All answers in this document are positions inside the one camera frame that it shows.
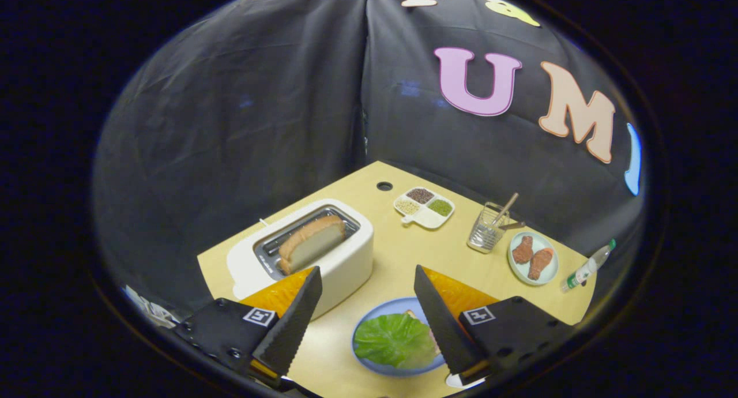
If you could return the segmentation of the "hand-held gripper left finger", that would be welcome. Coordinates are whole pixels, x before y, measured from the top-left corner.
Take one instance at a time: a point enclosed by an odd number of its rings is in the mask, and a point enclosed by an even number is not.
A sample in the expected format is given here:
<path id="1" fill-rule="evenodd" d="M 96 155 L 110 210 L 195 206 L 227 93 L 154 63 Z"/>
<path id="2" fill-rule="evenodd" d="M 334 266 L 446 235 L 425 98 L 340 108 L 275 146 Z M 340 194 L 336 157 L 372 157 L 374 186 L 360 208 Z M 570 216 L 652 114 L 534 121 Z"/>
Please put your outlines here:
<path id="1" fill-rule="evenodd" d="M 312 266 L 242 301 L 218 298 L 173 332 L 216 363 L 277 387 L 292 366 L 321 295 L 321 269 Z"/>

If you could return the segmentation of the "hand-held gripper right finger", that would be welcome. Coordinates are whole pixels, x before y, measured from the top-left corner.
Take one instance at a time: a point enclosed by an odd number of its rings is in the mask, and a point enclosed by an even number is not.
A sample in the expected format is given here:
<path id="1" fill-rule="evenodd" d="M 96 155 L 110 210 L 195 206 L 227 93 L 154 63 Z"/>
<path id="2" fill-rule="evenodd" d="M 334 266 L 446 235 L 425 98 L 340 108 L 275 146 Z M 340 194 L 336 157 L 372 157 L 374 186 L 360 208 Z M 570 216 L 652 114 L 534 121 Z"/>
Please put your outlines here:
<path id="1" fill-rule="evenodd" d="M 446 366 L 464 385 L 509 381 L 574 334 L 522 296 L 498 300 L 426 266 L 415 269 L 414 291 Z"/>

